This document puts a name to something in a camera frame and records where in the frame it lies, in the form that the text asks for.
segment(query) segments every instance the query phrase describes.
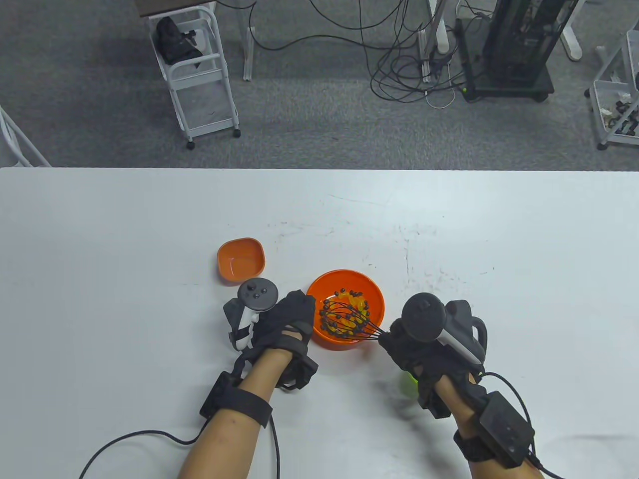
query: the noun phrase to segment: white cable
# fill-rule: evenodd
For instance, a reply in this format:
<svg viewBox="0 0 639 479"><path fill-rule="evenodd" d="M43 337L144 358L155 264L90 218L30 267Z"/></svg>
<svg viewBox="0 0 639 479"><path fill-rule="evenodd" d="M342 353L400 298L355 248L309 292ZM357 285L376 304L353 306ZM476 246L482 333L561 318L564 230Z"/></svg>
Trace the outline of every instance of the white cable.
<svg viewBox="0 0 639 479"><path fill-rule="evenodd" d="M452 100L449 101L448 104L444 105L443 107L436 107L430 101L428 101L428 92L427 91L424 92L424 96L426 97L426 103L428 103L428 106L430 106L431 108L435 110L445 110L446 108L452 105L452 103L455 101L455 97L457 97L457 94L455 93L455 89L452 88L452 79L450 78L450 61L446 64L446 69L448 70L448 85L451 87L450 91L452 91Z"/></svg>

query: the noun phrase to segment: whisk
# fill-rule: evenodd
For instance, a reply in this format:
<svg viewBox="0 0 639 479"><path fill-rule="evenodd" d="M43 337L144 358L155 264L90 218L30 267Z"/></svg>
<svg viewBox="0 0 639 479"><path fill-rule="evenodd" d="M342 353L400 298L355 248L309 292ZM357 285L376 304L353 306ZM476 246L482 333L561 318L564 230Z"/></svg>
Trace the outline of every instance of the whisk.
<svg viewBox="0 0 639 479"><path fill-rule="evenodd" d="M320 328L341 340L377 341L384 331L371 321L368 301L361 296L355 291L346 294L342 289L342 294L336 291L335 296L324 300L319 312Z"/></svg>

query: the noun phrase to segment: wire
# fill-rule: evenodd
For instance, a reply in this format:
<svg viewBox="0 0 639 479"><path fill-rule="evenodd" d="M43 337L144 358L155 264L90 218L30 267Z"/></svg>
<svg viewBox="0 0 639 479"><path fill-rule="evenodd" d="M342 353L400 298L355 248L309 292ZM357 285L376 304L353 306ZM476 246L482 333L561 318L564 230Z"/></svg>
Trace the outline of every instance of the wire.
<svg viewBox="0 0 639 479"><path fill-rule="evenodd" d="M446 69L448 69L448 78L449 78L449 84L452 86L452 80L450 80L450 62L448 62L448 65L446 66ZM452 91L452 99L443 107L436 107L435 105L433 105L429 100L428 100L428 93L425 92L424 96L426 96L426 103L428 103L428 106L430 106L431 108L434 108L435 110L445 110L446 108L450 107L452 105L452 103L455 101L455 97L457 97L457 94L455 93L455 90L451 90Z"/></svg>
<svg viewBox="0 0 639 479"><path fill-rule="evenodd" d="M316 12L318 12L320 14L320 16L322 16L324 19L328 20L329 22L331 22L333 25L337 25L340 28L343 28L344 30L368 30L369 28L374 28L377 27L379 25L381 25L382 23L384 23L386 20L388 20L390 18L390 16L395 13L396 10L399 9L399 7L401 6L401 4L403 3L404 0L399 0L397 6L395 8L393 8L393 10L391 10L391 12L386 15L383 19L381 19L379 22L373 24L373 25L368 25L366 27L362 27L362 21L360 19L360 26L358 27L347 27L345 25L339 24L337 23L335 20L330 19L329 17L327 17L324 13L322 13L320 11L319 8L317 8L317 6L313 3L313 0L309 0L310 4L312 5L312 7L315 9Z"/></svg>
<svg viewBox="0 0 639 479"><path fill-rule="evenodd" d="M515 389L515 387L504 376L501 376L500 374L497 374L496 372L485 372L481 375L481 377L485 377L485 376L496 377L501 382L503 382L506 386L508 386L508 388L512 391L512 393L515 394L515 397L517 398L517 400L520 402L521 408L523 409L523 413L526 416L526 421L532 427L532 420L530 419L530 414L528 414L528 409L526 408L526 405L524 404L520 394L517 392L517 389ZM532 440L531 450L533 454L535 455L537 454L535 450L535 439Z"/></svg>
<svg viewBox="0 0 639 479"><path fill-rule="evenodd" d="M496 372L485 372L485 373L483 373L481 375L481 378L486 377L486 376L496 377L497 379L502 381L506 386L508 386L508 388L512 391L513 394L515 394L515 397L517 398L517 400L521 404L521 408L523 409L523 413L526 416L526 421L528 422L528 425L530 427L532 427L532 421L530 420L530 414L528 414L528 409L526 408L526 405L524 404L523 399L521 398L520 394L517 392L517 389L515 389L515 387L504 376L501 376L500 374L497 374ZM558 476L555 473L552 473L552 472L548 471L541 464L541 461L537 458L537 452L535 450L535 439L532 440L530 449L531 449L531 451L528 453L528 458L527 459L530 461L530 463L535 468L539 469L546 476L550 476L553 479L564 479L561 476Z"/></svg>
<svg viewBox="0 0 639 479"><path fill-rule="evenodd" d="M455 90L459 89L465 84L465 82L455 82L456 79L463 75L463 71L455 75L450 74L450 62L457 52L457 45L451 52L444 55L443 57L435 57L434 54L431 54L430 58L422 59L419 55L419 52L408 52L408 50L415 48L415 46L418 44L417 34L431 25L432 18L435 18L437 16L438 10L440 8L443 8L443 2L440 2L437 9L432 14L431 19L429 19L425 24L420 23L419 25L417 25L417 27L410 27L406 25L406 18L408 16L410 0L399 0L395 7L388 14L386 14L386 16L371 25L363 25L362 5L361 0L358 0L359 25L357 27L342 25L341 23L331 19L328 15L323 13L315 5L313 0L309 0L309 2L314 10L322 18L329 21L333 25L349 31L359 31L360 41L351 40L350 38L345 38L337 35L314 34L297 38L296 40L292 40L278 47L267 47L266 45L263 45L253 33L252 20L257 1L253 1L251 2L251 4L241 7L231 6L224 2L219 3L223 6L236 10L249 10L249 33L252 36L255 44L263 50L277 52L280 50L284 50L298 42L310 40L313 38L330 38L333 40L340 40L342 42L347 42L362 47L364 50L366 69L370 76L369 88L375 96L381 98L382 100L399 103L414 103L426 99L427 103L430 104L430 101L427 98L428 94L437 91L452 91L452 101L454 101L456 96ZM364 40L364 30L382 25L384 22L391 19L393 20L394 32L394 40L391 46L379 47L366 43L366 41ZM369 50L383 52L374 68L371 68L371 58L369 56ZM414 68L416 70L416 73L421 73L422 66L426 61L431 67L429 74L431 82L427 84L424 83L422 75L418 76L417 74L406 72L406 69L410 71L410 69ZM446 80L440 78L441 72L445 67L448 71L448 79ZM445 107L433 106L433 108L442 109L450 106L450 104L452 104L452 102Z"/></svg>
<svg viewBox="0 0 639 479"><path fill-rule="evenodd" d="M91 456L91 458L89 459L89 462L86 463L86 466L84 466L84 469L80 473L80 477L78 477L78 479L84 478L86 471L89 470L89 468L93 464L93 461L95 461L100 454L102 454L106 449L110 448L113 444L119 443L120 441L124 441L125 439L129 439L130 437L135 437L135 436L164 436L164 437L168 437L171 441L178 443L181 446L190 446L192 444L195 444L195 442L199 439L200 435L202 434L202 431L204 430L207 424L208 424L208 421L204 423L204 425L202 426L202 429L200 429L200 432L197 433L197 436L191 439L190 441L185 441L183 439L175 437L174 435L166 431L157 430L157 429L144 429L144 430L138 430L135 432L129 432L128 434L125 434L124 436L120 436L116 439L113 439L112 441L109 441L108 443L103 445L100 449L98 449L96 453L93 454L93 456Z"/></svg>
<svg viewBox="0 0 639 479"><path fill-rule="evenodd" d="M124 441L125 439L129 439L130 437L136 437L136 436L164 436L164 437L168 437L171 441L173 441L175 443L178 443L181 446L191 446L191 445L195 444L196 441L199 439L199 437L202 435L202 433L204 432L204 429L208 425L209 421L210 421L210 419L207 419L206 422L204 423L204 425L202 426L202 429L200 429L200 431L197 433L197 436L194 437L193 439L188 440L188 441L185 441L184 439L180 439L178 437L175 437L174 435L172 435L172 434L170 434L170 433L168 433L166 431L157 430L157 429L138 430L138 431L135 431L135 432L129 432L128 434L125 434L124 436L117 437L116 439L113 439L112 441L109 441L108 443L103 445L100 449L98 449L96 451L95 454L93 454L93 456L91 456L89 461L84 466L84 469L80 473L80 477L78 477L78 479L84 479L84 476L86 475L86 471L89 470L89 468L91 467L93 462L98 458L98 456L100 454L102 454L106 449L110 448L113 444L117 444L120 441ZM279 443L277 442L277 433L275 432L275 422L273 421L273 416L272 415L268 419L268 421L269 421L269 423L271 425L271 431L273 431L273 442L275 443L275 467L277 469L277 479L280 479Z"/></svg>
<svg viewBox="0 0 639 479"><path fill-rule="evenodd" d="M271 425L271 431L273 432L273 444L275 445L275 478L279 478L280 473L280 458L279 458L279 443L277 442L277 433L275 431L275 422L273 421L273 414L269 417L268 422Z"/></svg>
<svg viewBox="0 0 639 479"><path fill-rule="evenodd" d="M462 0L457 0L457 5L455 5L455 18L459 18L459 6L465 6L466 8L468 8L473 15L475 15L476 17L485 17L486 19L490 20L490 18L492 17L492 10L487 10L485 8L478 8L478 7L473 7L470 6L470 3L468 3L468 0L463 0L465 5L461 5Z"/></svg>

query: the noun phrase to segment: orange bowl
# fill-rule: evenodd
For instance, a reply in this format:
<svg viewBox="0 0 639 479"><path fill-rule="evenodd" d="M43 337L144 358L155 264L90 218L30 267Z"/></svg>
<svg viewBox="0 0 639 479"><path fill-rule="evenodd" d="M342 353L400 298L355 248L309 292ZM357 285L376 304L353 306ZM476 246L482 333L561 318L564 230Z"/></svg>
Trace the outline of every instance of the orange bowl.
<svg viewBox="0 0 639 479"><path fill-rule="evenodd" d="M324 300L333 298L335 293L341 292L342 289L358 291L363 294L362 297L368 302L369 311L371 312L371 323L375 326L380 326L384 319L384 297L380 288L368 276L351 270L335 270L323 274L311 284L307 294L315 298L313 338L321 346L329 349L346 349L361 341L336 338L321 329L320 312L324 306Z"/></svg>
<svg viewBox="0 0 639 479"><path fill-rule="evenodd" d="M234 239L217 250L220 276L231 283L258 277L266 266L264 248L253 238Z"/></svg>

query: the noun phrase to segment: black cable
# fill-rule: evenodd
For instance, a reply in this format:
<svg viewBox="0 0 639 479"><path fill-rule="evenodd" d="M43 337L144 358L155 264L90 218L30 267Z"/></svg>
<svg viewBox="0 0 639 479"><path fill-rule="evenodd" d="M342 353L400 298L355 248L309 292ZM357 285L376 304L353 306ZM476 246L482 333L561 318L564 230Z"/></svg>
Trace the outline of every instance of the black cable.
<svg viewBox="0 0 639 479"><path fill-rule="evenodd" d="M501 382L503 382L506 386L509 387L509 389L512 391L513 394L515 394L515 397L517 398L517 400L520 402L521 404L521 408L523 409L523 413L526 416L526 421L528 422L528 425L532 427L532 420L530 419L530 414L528 414L528 409L526 408L526 405L523 402L523 399L521 398L520 394L517 392L517 389L515 389L515 387L504 377L501 376L500 374L497 374L496 372L485 372L481 375L481 377L486 377L486 376L493 376L496 377L497 379L499 379ZM532 444L531 444L531 450L533 454L537 454L537 451L535 449L535 439L533 438L532 440Z"/></svg>
<svg viewBox="0 0 639 479"><path fill-rule="evenodd" d="M481 12L483 12L483 13L490 13L490 14L492 14L492 13L493 13L493 10L487 10L487 9L485 9L485 8L477 8L476 6L470 6L470 3L468 3L468 0L464 0L464 2L466 3L466 7L467 7L467 8L468 8L468 9L469 9L472 13L473 13L473 15L475 15L475 16L481 16L481 15L482 15L482 13L481 13ZM485 15L485 16L486 16L486 18L488 18L488 20L490 20L491 15Z"/></svg>
<svg viewBox="0 0 639 479"><path fill-rule="evenodd" d="M526 416L526 421L528 422L528 424L532 427L532 421L530 420L530 415L528 414L528 409L526 408L526 405L523 402L523 399L521 398L520 394L517 392L517 389L514 388L514 386L508 382L508 380L504 377L501 376L500 374L497 374L496 372L485 372L481 375L481 377L485 377L485 376L493 376L496 377L497 379L501 380L506 386L509 387L509 389L512 391L513 394L515 394L515 396L517 397L517 400L519 401L519 403L521 404L521 408L523 409L523 413ZM530 463L537 469L539 469L541 472L543 472L546 476L550 476L553 479L564 479L561 476L556 475L555 473L552 473L550 471L548 471L542 464L541 461L537 458L537 453L535 451L535 439L532 440L532 444L531 444L531 451L528 453L528 460L530 461Z"/></svg>
<svg viewBox="0 0 639 479"><path fill-rule="evenodd" d="M250 8L250 12L249 12L249 32L250 35L253 37L253 41L255 42L255 44L260 47L263 50L267 50L269 52L278 52L280 50L284 50L296 43L302 42L304 40L310 40L311 38L331 38L333 40L341 40L342 42L347 42L347 43L352 43L354 45L359 45L360 47L363 46L360 42L356 42L355 40L351 40L350 38L345 38L343 36L337 36L337 35L327 35L327 34L318 34L318 35L308 35L308 36L303 36L301 38L297 38L296 40L293 40L291 42L285 43L284 45L281 45L280 47L266 47L264 46L262 43L259 42L259 40L257 38L255 38L255 35L253 34L253 30L252 30L252 24L251 24L251 20L253 18L253 9L255 8L255 5L257 5L257 1L253 2L250 6L248 7L243 7L242 10L246 9L246 8ZM375 47L374 45L366 45L367 48L373 49L373 50L386 50L386 47Z"/></svg>
<svg viewBox="0 0 639 479"><path fill-rule="evenodd" d="M342 25L342 24L339 24L339 23L337 23L335 20L333 20L333 19L331 19L331 18L327 17L324 13L322 13L322 12L320 11L320 9L319 9L319 8L317 8L317 6L313 3L313 0L309 0L310 4L311 4L311 5L312 5L312 7L315 9L315 11L316 11L316 12L318 12L318 13L319 13L319 15L320 15L321 17L323 17L324 19L326 19L326 20L328 20L329 22L331 22L333 25L336 25L336 26L338 26L338 27L340 27L340 28L343 28L344 30L360 30L360 31L361 31L361 30L368 30L369 28L374 28L374 27L377 27L377 26L381 25L382 23L384 23L386 20L388 20L388 19L390 18L390 16L391 16L393 13L395 13L395 11L396 11L397 9L399 9L399 7L401 6L401 4L402 4L402 2L403 2L403 1L404 1L404 0L399 0L399 2L397 3L397 6L396 6L395 8L393 8L393 10L392 10L392 11L391 11L388 15L386 15L383 19L381 19L379 22L377 22L377 23L375 23L375 24L373 24L373 25L368 25L368 26L366 26L366 27L362 27L362 22L361 22L361 20L360 20L360 26L358 26L358 27L347 27L347 26Z"/></svg>
<svg viewBox="0 0 639 479"><path fill-rule="evenodd" d="M273 421L273 414L269 417L268 422L271 425L271 431L273 432L273 444L275 445L275 479L279 478L280 473L280 460L279 460L279 443L277 442L277 433L275 431L275 422Z"/></svg>
<svg viewBox="0 0 639 479"><path fill-rule="evenodd" d="M451 53L447 54L446 56L442 58L431 58L428 60L422 60L419 57L403 54L403 50L412 49L414 48L414 46L416 46L418 41L416 38L413 39L413 37L420 30L430 25L432 21L432 20L429 20L426 24L419 24L417 28L408 27L406 25L406 16L408 14L409 1L410 0L399 0L397 2L397 5L393 8L393 10L391 10L390 13L384 16L383 19L381 19L379 22L375 22L374 24L365 26L362 24L362 18L361 18L362 16L361 1L358 0L358 7L360 10L359 26L349 27L336 22L330 17L328 17L328 15L325 15L322 11L319 10L319 8L313 3L312 0L309 0L312 7L324 19L328 20L329 22L341 28L352 30L352 31L359 31L361 42L357 42L355 40L351 40L349 38L344 38L337 35L317 34L317 35L309 35L309 36L297 38L296 40L285 43L284 45L281 45L279 47L267 47L263 45L262 43L260 43L259 40L253 34L253 31L251 29L252 15L253 15L255 6L257 5L257 1L253 1L251 4L246 6L231 6L224 2L220 2L220 4L228 8L232 8L236 10L250 10L249 11L249 32L251 36L253 37L255 44L258 47L267 51L280 51L298 42L301 42L303 40L309 40L312 38L331 38L333 40L341 40L343 42L352 43L354 45L358 45L362 47L364 49L364 55L366 57L367 71L369 75L371 76L371 81L369 85L371 88L371 91L378 98L381 98L382 100L401 102L401 103L412 103L415 101L423 100L425 98L424 93L430 93L435 91L446 91L446 90L460 87L460 85L462 84L454 84L452 83L452 81L454 79L457 79L462 73L451 75L451 77L447 80L443 80L443 78L439 78L439 80L435 84L429 85L428 87L420 87L420 85L422 84L421 77L414 77L412 75L406 75L405 73L403 73L403 71L406 68L410 68L410 67L414 67L418 69L419 71L424 61L431 61L432 64L434 65L434 68L431 74L433 74L433 78L437 78L439 77L443 67L448 64L450 59L452 59L452 55L454 55L455 51L457 50L457 47L456 47ZM395 39L393 41L393 44L390 47L378 47L375 45L367 44L364 40L363 30L381 25L382 23L390 19L393 16L393 14L395 14L394 26L393 26L394 32L395 32ZM404 30L408 34L406 35L406 38L402 39L401 37ZM377 62L375 71L371 71L368 49L378 50L383 52L383 54L381 55L381 58ZM450 81L450 84L448 86L442 86L444 83L447 83L449 81ZM414 94L418 94L419 96L417 98L410 98Z"/></svg>
<svg viewBox="0 0 639 479"><path fill-rule="evenodd" d="M157 429L138 430L138 431L135 431L135 432L129 432L128 434L125 434L124 436L117 437L116 439L113 439L112 441L109 441L108 443L103 445L100 449L97 450L97 452L95 454L93 454L93 456L91 456L91 458L89 459L89 462L87 462L86 466L84 466L84 469L80 473L80 477L78 477L78 479L83 479L84 478L84 475L86 474L86 471L89 470L89 468L93 464L93 461L96 460L100 454L102 454L106 449L110 448L113 444L119 443L120 441L124 441L125 439L128 439L130 437L135 437L135 436L151 435L151 436L168 437L171 441L173 441L175 443L178 443L181 446L190 446L192 444L195 444L195 442L199 439L200 435L202 434L202 431L204 430L204 428L206 427L207 424L208 424L208 421L206 421L204 423L204 425L202 426L202 429L200 429L200 432L197 433L197 436L194 437L193 439L189 440L189 441L185 441L183 439L175 437L174 435L172 435L172 434L170 434L170 433L168 433L166 431L157 430Z"/></svg>
<svg viewBox="0 0 639 479"><path fill-rule="evenodd" d="M138 430L135 432L129 432L128 434L125 434L124 436L117 437L116 439L113 439L112 441L109 441L108 443L103 445L100 449L96 451L95 454L93 454L93 456L91 456L89 461L84 466L84 469L80 473L80 477L78 477L78 479L84 479L84 476L86 475L86 471L89 470L89 468L93 464L93 461L95 461L100 454L102 454L106 449L110 448L113 444L119 443L120 441L124 441L125 439L129 439L130 437L136 437L136 436L164 436L164 437L168 437L171 441L178 443L181 446L191 446L195 444L196 441L199 439L199 437L202 435L202 433L204 432L204 428L208 425L209 421L210 420L207 420L204 423L204 425L202 426L202 429L200 429L196 437L188 441L175 437L174 435L166 431L157 430L157 429ZM268 422L271 425L271 431L273 431L273 442L275 443L275 467L277 470L277 479L280 479L280 452L279 452L279 443L277 442L277 433L275 432L275 422L273 421L273 416L271 416L268 419Z"/></svg>

